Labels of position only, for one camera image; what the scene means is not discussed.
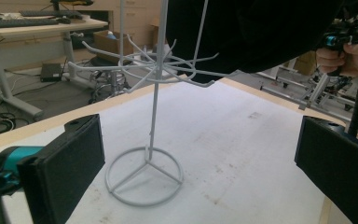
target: floor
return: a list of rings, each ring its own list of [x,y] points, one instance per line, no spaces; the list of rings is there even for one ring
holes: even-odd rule
[[[89,60],[82,60],[80,65],[89,66]],[[41,82],[41,68],[34,68],[16,72],[8,72],[9,86],[15,96],[25,102],[44,110],[44,115],[37,120],[51,118],[53,116],[65,113],[90,103],[93,89],[81,86],[75,82],[66,81],[64,78],[59,82]],[[78,75],[85,79],[90,79],[92,72],[80,72]],[[305,102],[307,96],[310,95],[309,90],[317,85],[318,73],[312,76],[303,76],[297,72],[279,69],[277,77],[260,76],[258,74],[247,74],[241,71],[235,72],[234,77],[230,77],[245,85],[253,88],[267,91],[279,97],[285,98],[292,102]],[[130,86],[135,85],[138,80],[128,77]],[[340,102],[338,99],[326,97],[325,102],[315,106],[321,112],[334,115],[338,118],[346,120],[347,123],[351,119],[352,109],[348,111],[348,105]],[[0,102],[0,119],[11,119],[15,123],[15,128],[37,122],[29,115],[23,113],[17,108]]]

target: white rack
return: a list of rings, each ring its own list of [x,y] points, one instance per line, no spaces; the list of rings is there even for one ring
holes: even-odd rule
[[[100,50],[100,49],[94,49],[94,48],[90,47],[89,45],[87,45],[85,42],[83,42],[83,44],[90,51],[93,51],[96,53],[103,53],[106,55],[110,55],[110,56],[119,58],[118,66],[99,67],[99,69],[115,70],[115,71],[121,72],[127,76],[131,76],[131,77],[135,77],[135,78],[139,79],[139,82],[136,83],[129,90],[127,90],[127,89],[124,90],[126,93],[131,93],[131,92],[135,91],[136,89],[138,89],[141,86],[141,84],[145,83],[146,81],[152,82],[155,85],[149,146],[136,147],[136,148],[132,148],[127,151],[124,151],[109,165],[107,172],[106,172],[106,176],[105,176],[105,183],[106,183],[106,186],[107,186],[109,192],[111,192],[117,199],[119,199],[123,203],[135,205],[135,206],[150,206],[150,205],[156,205],[156,204],[160,204],[160,203],[164,203],[164,202],[168,201],[170,198],[172,198],[177,193],[177,191],[179,190],[179,188],[181,187],[181,185],[184,181],[184,174],[183,174],[183,170],[182,170],[180,163],[168,152],[154,147],[155,125],[156,125],[157,104],[158,104],[158,85],[160,83],[163,84],[163,83],[186,82],[186,83],[189,83],[192,85],[206,88],[206,87],[213,85],[214,81],[210,81],[209,83],[201,84],[198,82],[194,82],[191,79],[196,74],[211,75],[211,76],[218,76],[218,77],[230,77],[230,76],[235,76],[235,74],[214,73],[214,72],[201,71],[201,70],[196,69],[197,62],[212,60],[215,57],[217,57],[217,55],[218,55],[218,54],[216,54],[210,58],[202,58],[202,59],[198,58],[201,32],[203,29],[205,14],[206,14],[206,10],[208,7],[208,0],[205,0],[205,3],[204,3],[202,18],[201,18],[201,23],[200,23],[200,30],[199,30],[199,35],[198,35],[198,40],[197,40],[197,45],[196,45],[193,60],[184,60],[184,59],[172,56],[170,54],[170,52],[172,51],[172,49],[175,46],[174,43],[176,43],[176,40],[173,43],[173,45],[171,46],[169,52],[164,51],[165,33],[166,33],[166,25],[167,25],[167,13],[168,13],[168,0],[163,0],[161,3],[160,23],[159,23],[159,29],[158,29],[157,53],[148,53],[148,52],[142,51],[129,38],[133,47],[136,48],[137,51],[139,51],[139,52],[134,53],[132,55],[124,56],[122,53],[123,52],[123,39],[124,39],[123,38],[123,34],[124,34],[124,25],[123,25],[124,24],[124,19],[123,19],[124,7],[123,6],[124,6],[124,0],[120,0],[120,11],[121,11],[121,13],[120,13],[120,40],[119,40],[120,41],[120,54],[115,54],[115,53],[107,52],[107,51]],[[147,61],[137,60],[137,59],[135,59],[135,57],[136,58],[146,58]],[[125,60],[132,61],[134,63],[140,63],[140,64],[124,65],[123,62]],[[69,63],[69,65],[74,67],[77,70],[89,70],[89,71],[95,70],[95,67],[80,67],[80,66],[76,65],[75,63]],[[179,67],[179,65],[186,65],[186,67],[188,67],[188,68]],[[135,75],[131,72],[132,68],[146,68],[149,72],[144,77],[140,77],[140,76]],[[180,75],[173,73],[172,70],[178,71],[178,72],[180,72],[180,71],[188,72],[188,73],[190,73],[190,76],[180,77]],[[168,75],[162,77],[163,72],[168,73]],[[124,177],[122,177],[120,180],[114,181],[113,176],[112,176],[112,170],[114,169],[114,167],[116,165],[118,165],[119,161],[123,160],[123,158],[125,156],[133,155],[137,151],[145,152],[144,161],[141,162],[140,166],[132,167],[132,170],[129,171],[129,173],[127,175],[124,175]],[[160,167],[154,163],[153,152],[155,152],[155,151],[158,152],[159,154],[161,154],[162,156],[168,158],[171,162],[173,162],[173,165],[176,167],[177,174],[173,174],[172,171],[167,172],[162,166]],[[154,168],[155,170],[159,171],[164,176],[166,176],[169,180],[171,180],[171,181],[173,180],[175,185],[173,188],[171,188],[171,191],[166,193],[167,190],[162,190],[162,189],[166,188],[166,186],[164,186],[164,184],[161,184],[160,187],[153,187],[154,188],[154,189],[152,189],[153,191],[161,191],[161,192],[163,191],[164,195],[162,195],[161,197],[157,197],[154,200],[150,200],[150,201],[146,201],[146,202],[145,202],[145,200],[143,201],[140,198],[137,198],[134,200],[134,199],[130,199],[129,197],[122,196],[120,194],[120,192],[126,191],[126,190],[124,190],[124,188],[126,187],[126,184],[128,184],[129,181],[132,180],[133,178],[138,177],[148,167]]]

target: wooden desk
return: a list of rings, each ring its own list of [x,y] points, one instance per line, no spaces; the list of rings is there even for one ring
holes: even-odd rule
[[[65,55],[69,62],[74,62],[75,58],[69,32],[100,28],[104,27],[106,24],[107,23],[104,21],[86,20],[85,22],[81,23],[0,29],[0,39],[19,36],[32,36],[38,34],[62,34],[62,40],[60,41],[51,41],[16,48],[0,49],[0,89],[3,93],[3,100],[21,110],[24,110],[25,112],[34,116],[34,118],[41,116],[43,114],[41,109],[25,103],[19,98],[13,96],[7,83],[5,69],[29,63],[55,59],[61,57],[62,55]],[[73,69],[70,69],[70,75],[67,76],[67,78],[87,84],[82,79],[77,78],[74,71],[72,70]]]
[[[104,184],[118,154],[148,144],[152,87],[1,134],[0,151],[43,146],[65,122],[100,113],[106,165],[68,223],[324,223],[324,195],[294,157],[302,114],[325,115],[227,79],[207,89],[185,83],[163,87],[155,145],[173,154],[185,171],[184,185],[165,204],[128,206]],[[30,223],[23,197],[5,198],[13,223]]]

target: office chair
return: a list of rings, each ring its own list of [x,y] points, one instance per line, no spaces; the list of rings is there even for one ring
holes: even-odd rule
[[[93,57],[90,64],[95,67],[99,66],[117,66],[117,63],[107,61],[98,56]],[[100,100],[106,100],[124,93],[124,88],[130,89],[124,74],[115,70],[97,70],[90,76],[91,81],[95,81],[95,90],[91,94],[89,104]]]

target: display stand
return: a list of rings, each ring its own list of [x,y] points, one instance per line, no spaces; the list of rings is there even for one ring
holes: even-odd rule
[[[123,203],[135,205],[135,206],[150,206],[150,205],[156,205],[159,203],[164,203],[164,202],[168,201],[170,198],[172,198],[177,193],[177,191],[181,187],[183,180],[184,180],[184,174],[183,174],[182,167],[180,166],[179,162],[172,155],[170,155],[168,152],[154,147],[155,125],[156,125],[157,104],[158,104],[158,85],[160,83],[175,83],[175,82],[183,81],[183,82],[186,82],[189,84],[193,84],[196,86],[206,88],[206,87],[209,87],[212,84],[214,84],[214,81],[212,80],[209,83],[201,84],[201,83],[192,81],[191,78],[193,78],[196,74],[219,76],[219,77],[229,77],[229,76],[234,76],[234,74],[229,75],[229,74],[213,73],[213,72],[208,72],[208,71],[200,71],[200,70],[197,70],[195,67],[196,62],[211,60],[217,56],[217,54],[216,54],[211,58],[198,59],[198,51],[199,51],[199,45],[200,45],[201,32],[202,32],[204,18],[205,18],[207,6],[208,6],[208,0],[206,0],[204,3],[203,13],[202,13],[202,18],[201,18],[201,23],[200,23],[200,31],[199,31],[197,46],[195,49],[193,60],[183,60],[181,58],[174,57],[170,54],[170,52],[174,48],[174,45],[175,45],[174,43],[176,43],[176,40],[173,43],[173,45],[171,46],[169,52],[164,51],[166,20],[167,20],[167,13],[168,13],[168,0],[164,0],[161,3],[160,24],[159,24],[159,29],[158,29],[157,53],[148,53],[148,52],[142,51],[131,41],[131,39],[129,37],[131,44],[133,45],[134,48],[136,48],[136,51],[138,51],[138,53],[124,56],[122,53],[123,52],[123,33],[124,33],[124,25],[123,25],[124,24],[124,22],[123,22],[124,21],[123,20],[124,7],[123,6],[124,6],[124,1],[121,0],[121,2],[120,2],[120,11],[121,11],[121,13],[120,13],[120,54],[115,54],[115,53],[111,53],[111,52],[107,52],[107,51],[103,51],[103,50],[99,50],[99,49],[94,49],[94,48],[90,47],[89,45],[87,45],[86,43],[83,43],[83,44],[90,51],[97,52],[97,53],[103,53],[106,55],[110,55],[110,56],[119,58],[118,66],[99,67],[99,69],[118,71],[118,72],[121,72],[127,76],[131,76],[131,77],[135,77],[135,78],[139,79],[138,83],[136,83],[129,90],[125,89],[124,90],[125,92],[131,93],[131,92],[135,91],[136,89],[139,88],[139,86],[141,84],[145,83],[146,81],[152,82],[155,85],[149,146],[132,148],[132,149],[129,149],[129,150],[123,152],[122,154],[120,154],[109,165],[107,172],[106,172],[106,177],[105,177],[105,182],[106,182],[106,186],[107,186],[108,190],[117,199],[119,199]],[[137,60],[135,58],[146,58],[146,60],[145,61]],[[132,62],[138,63],[138,64],[124,65],[124,63],[123,63],[124,61],[132,61]],[[185,64],[187,68],[179,67],[178,65],[181,65],[181,64]],[[69,65],[74,67],[77,70],[89,70],[89,71],[95,70],[95,67],[80,67],[74,63],[69,63]],[[150,72],[148,72],[144,77],[140,77],[140,76],[133,74],[130,71],[132,68],[147,68],[147,70]],[[188,72],[188,73],[190,73],[190,76],[180,77],[179,71]],[[168,75],[163,77],[162,76],[163,72],[168,73]],[[125,160],[126,157],[136,157],[136,156],[134,156],[136,154],[136,152],[144,152],[145,153],[145,157],[144,157],[143,161],[140,162],[141,165],[138,167],[131,167],[129,169],[129,173],[127,175],[123,175],[121,177],[121,179],[119,179],[118,181],[114,181],[113,179],[116,176],[112,175],[112,171],[115,169],[115,167],[120,164],[120,161]],[[171,161],[171,163],[173,163],[173,166],[176,167],[176,171],[172,171],[172,169],[171,169],[168,172],[165,169],[165,167],[166,167],[165,163],[163,165],[158,166],[156,163],[157,159],[154,159],[154,157],[153,157],[154,152],[158,152],[161,156],[168,158],[169,161]],[[146,198],[150,198],[149,195],[147,195],[149,193],[143,192],[143,191],[142,191],[142,193],[139,193],[140,190],[138,190],[138,189],[141,189],[143,187],[147,188],[147,185],[149,182],[160,182],[159,177],[154,176],[154,178],[156,178],[156,180],[152,179],[152,181],[149,181],[150,180],[149,178],[146,178],[145,181],[138,180],[138,184],[136,186],[128,184],[134,178],[141,178],[140,176],[142,176],[143,173],[145,173],[147,171],[148,167],[152,167],[154,170],[157,170],[159,173],[163,174],[165,176],[165,178],[168,179],[168,181],[173,180],[173,183],[174,183],[174,185],[169,187],[168,190],[166,190],[167,186],[164,183],[162,183],[160,186],[155,186],[153,184],[152,185],[153,187],[151,190],[156,193],[161,192],[161,194],[163,194],[163,195],[160,197],[156,197],[152,200],[145,200],[145,198],[142,199],[143,196],[145,196]],[[131,199],[131,196],[130,197],[123,196],[120,193],[120,192],[128,192],[131,190],[134,191],[134,194],[137,194],[137,196],[134,197],[135,199]]]

